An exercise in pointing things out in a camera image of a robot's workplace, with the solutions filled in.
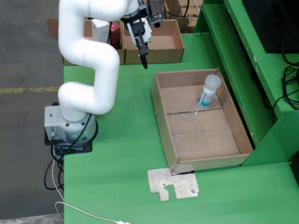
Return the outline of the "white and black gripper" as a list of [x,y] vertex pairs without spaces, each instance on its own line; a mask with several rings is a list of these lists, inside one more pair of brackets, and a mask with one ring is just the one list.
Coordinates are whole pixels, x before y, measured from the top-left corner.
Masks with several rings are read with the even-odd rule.
[[147,48],[150,47],[152,30],[146,18],[140,18],[133,22],[127,23],[129,34],[132,38],[133,44],[139,49],[139,57],[145,69],[148,68],[146,55],[148,54]]

